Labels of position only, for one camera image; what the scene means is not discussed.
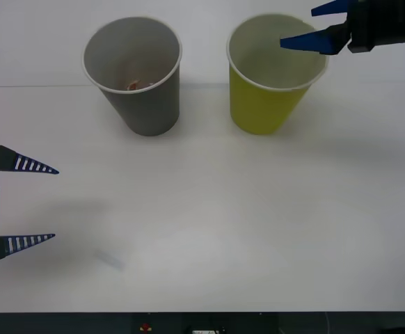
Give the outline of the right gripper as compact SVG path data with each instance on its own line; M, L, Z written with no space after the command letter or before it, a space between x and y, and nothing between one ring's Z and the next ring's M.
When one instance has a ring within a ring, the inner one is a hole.
M290 38L281 38L284 49L337 55L344 46L352 53L372 51L382 45L398 43L395 32L398 1L333 0L311 10L313 17L347 12L347 25L337 24Z

